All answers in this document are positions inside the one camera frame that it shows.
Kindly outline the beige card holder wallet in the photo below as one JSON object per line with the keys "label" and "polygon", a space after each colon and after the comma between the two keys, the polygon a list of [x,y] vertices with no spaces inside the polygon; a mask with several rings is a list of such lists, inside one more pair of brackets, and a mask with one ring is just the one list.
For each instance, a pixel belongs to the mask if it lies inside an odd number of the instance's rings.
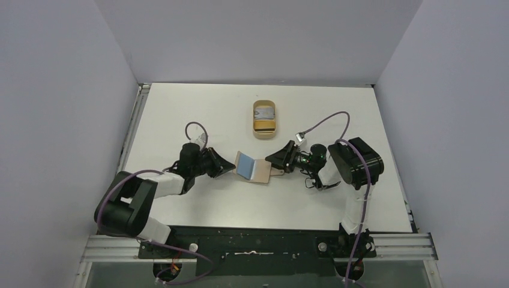
{"label": "beige card holder wallet", "polygon": [[233,173],[243,180],[255,184],[268,184],[272,176],[282,176],[284,170],[272,167],[269,161],[254,159],[248,155],[237,152]]}

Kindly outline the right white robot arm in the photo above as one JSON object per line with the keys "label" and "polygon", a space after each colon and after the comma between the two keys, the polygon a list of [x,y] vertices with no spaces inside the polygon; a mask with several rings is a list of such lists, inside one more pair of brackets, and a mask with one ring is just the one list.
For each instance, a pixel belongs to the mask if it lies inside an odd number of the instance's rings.
{"label": "right white robot arm", "polygon": [[328,146],[317,143],[308,151],[290,140],[265,160],[284,173],[298,169],[311,181],[311,187],[319,191],[341,186],[346,206],[339,224],[337,247],[345,256],[353,256],[360,250],[369,239],[365,221],[372,190],[385,170],[379,153],[360,137]]}

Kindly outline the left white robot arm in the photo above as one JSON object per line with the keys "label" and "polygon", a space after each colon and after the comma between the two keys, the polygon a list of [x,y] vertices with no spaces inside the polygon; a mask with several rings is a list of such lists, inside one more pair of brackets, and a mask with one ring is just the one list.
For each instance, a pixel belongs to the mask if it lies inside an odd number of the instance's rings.
{"label": "left white robot arm", "polygon": [[171,257],[177,252],[178,241],[170,236],[169,226],[150,217],[154,199],[186,194],[197,177],[207,175],[214,179],[235,168],[214,148],[186,143],[179,159],[167,169],[118,172],[98,204],[94,220],[101,232],[155,242],[159,255]]}

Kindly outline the yellow card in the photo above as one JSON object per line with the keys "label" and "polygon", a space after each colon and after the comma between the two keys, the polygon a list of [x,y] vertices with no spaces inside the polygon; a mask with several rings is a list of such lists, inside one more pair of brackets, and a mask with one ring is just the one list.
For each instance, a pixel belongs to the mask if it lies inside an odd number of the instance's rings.
{"label": "yellow card", "polygon": [[253,121],[253,129],[257,133],[273,133],[275,132],[276,128],[277,126],[275,120]]}

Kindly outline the beige oval tray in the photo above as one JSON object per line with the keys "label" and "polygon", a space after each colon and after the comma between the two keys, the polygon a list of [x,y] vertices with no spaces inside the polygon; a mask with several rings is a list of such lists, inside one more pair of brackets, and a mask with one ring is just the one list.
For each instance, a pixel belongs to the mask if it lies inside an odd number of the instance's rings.
{"label": "beige oval tray", "polygon": [[277,109],[271,100],[257,100],[253,103],[252,130],[257,139],[268,140],[276,136]]}

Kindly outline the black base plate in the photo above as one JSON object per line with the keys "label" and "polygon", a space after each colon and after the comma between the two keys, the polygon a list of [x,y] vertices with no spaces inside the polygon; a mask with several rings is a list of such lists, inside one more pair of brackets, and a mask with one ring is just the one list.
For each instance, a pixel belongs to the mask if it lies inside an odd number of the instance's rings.
{"label": "black base plate", "polygon": [[376,257],[374,240],[363,232],[355,235],[339,230],[239,229],[222,227],[173,226],[167,244],[178,248],[198,246],[206,260],[156,245],[142,243],[141,259],[196,259],[196,275],[265,276],[316,274],[334,276],[365,258]]}

